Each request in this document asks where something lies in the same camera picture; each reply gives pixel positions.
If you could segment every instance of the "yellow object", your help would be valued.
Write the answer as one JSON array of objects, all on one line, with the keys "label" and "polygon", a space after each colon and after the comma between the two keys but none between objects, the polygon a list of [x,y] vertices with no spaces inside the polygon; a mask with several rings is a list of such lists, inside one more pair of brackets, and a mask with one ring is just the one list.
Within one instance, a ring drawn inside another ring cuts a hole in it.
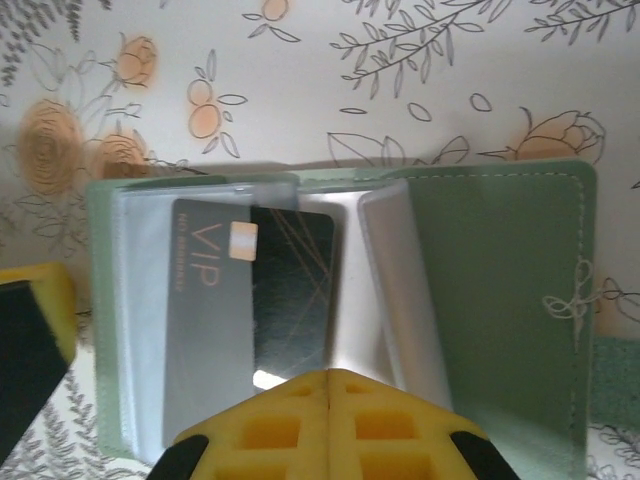
[{"label": "yellow object", "polygon": [[67,364],[76,351],[76,315],[73,282],[64,265],[43,263],[0,270],[0,284],[28,281],[56,344]]},{"label": "yellow object", "polygon": [[475,480],[449,438],[474,423],[346,370],[301,375],[182,433],[192,480]]}]

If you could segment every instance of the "floral wallpaper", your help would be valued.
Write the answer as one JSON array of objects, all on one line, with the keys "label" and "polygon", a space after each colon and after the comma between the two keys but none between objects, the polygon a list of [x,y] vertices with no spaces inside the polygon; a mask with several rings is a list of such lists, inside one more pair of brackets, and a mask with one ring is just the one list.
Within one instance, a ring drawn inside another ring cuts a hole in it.
[{"label": "floral wallpaper", "polygon": [[[640,338],[640,0],[0,0],[0,266],[62,260],[80,351],[2,478],[144,478],[95,443],[84,190],[102,178],[578,156],[598,333]],[[589,431],[589,478],[640,479]]]}]

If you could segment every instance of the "green leather cover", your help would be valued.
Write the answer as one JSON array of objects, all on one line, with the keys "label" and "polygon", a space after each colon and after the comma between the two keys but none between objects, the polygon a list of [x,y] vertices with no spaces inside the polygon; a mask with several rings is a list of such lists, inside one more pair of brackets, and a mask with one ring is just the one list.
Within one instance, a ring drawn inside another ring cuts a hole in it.
[{"label": "green leather cover", "polygon": [[[408,179],[455,410],[486,430],[523,479],[584,479],[592,311],[586,306],[579,312],[584,326],[576,342],[571,306],[591,289],[590,278],[580,278],[576,267],[593,256],[593,169],[570,160],[295,174],[301,188]],[[91,186],[103,448],[119,445],[118,433],[109,429],[119,423],[113,391],[110,196],[124,185],[282,178],[264,174]],[[545,299],[556,308],[555,316]]]}]

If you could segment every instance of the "rose illustration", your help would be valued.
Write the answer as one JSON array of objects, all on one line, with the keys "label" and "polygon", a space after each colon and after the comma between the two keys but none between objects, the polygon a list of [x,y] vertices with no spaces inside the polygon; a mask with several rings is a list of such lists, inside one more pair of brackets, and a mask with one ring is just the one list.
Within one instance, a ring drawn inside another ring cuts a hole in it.
[{"label": "rose illustration", "polygon": [[572,110],[533,126],[531,112],[523,110],[529,120],[529,129],[520,144],[481,155],[503,160],[580,157],[593,164],[600,160],[606,132],[589,113]]},{"label": "rose illustration", "polygon": [[112,134],[100,143],[93,170],[96,178],[139,178],[148,175],[150,168],[141,141]]},{"label": "rose illustration", "polygon": [[41,195],[59,195],[73,183],[82,163],[82,132],[76,117],[59,103],[41,100],[25,114],[18,134],[20,169]]},{"label": "rose illustration", "polygon": [[126,43],[118,55],[116,71],[125,85],[147,87],[156,68],[156,47],[148,37]]}]

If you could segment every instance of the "gold chip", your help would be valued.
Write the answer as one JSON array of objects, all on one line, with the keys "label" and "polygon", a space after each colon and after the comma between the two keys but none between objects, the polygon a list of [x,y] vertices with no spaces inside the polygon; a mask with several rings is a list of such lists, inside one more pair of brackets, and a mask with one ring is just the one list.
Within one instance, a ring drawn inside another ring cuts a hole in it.
[{"label": "gold chip", "polygon": [[258,225],[247,222],[231,222],[229,257],[253,262],[256,259]]}]

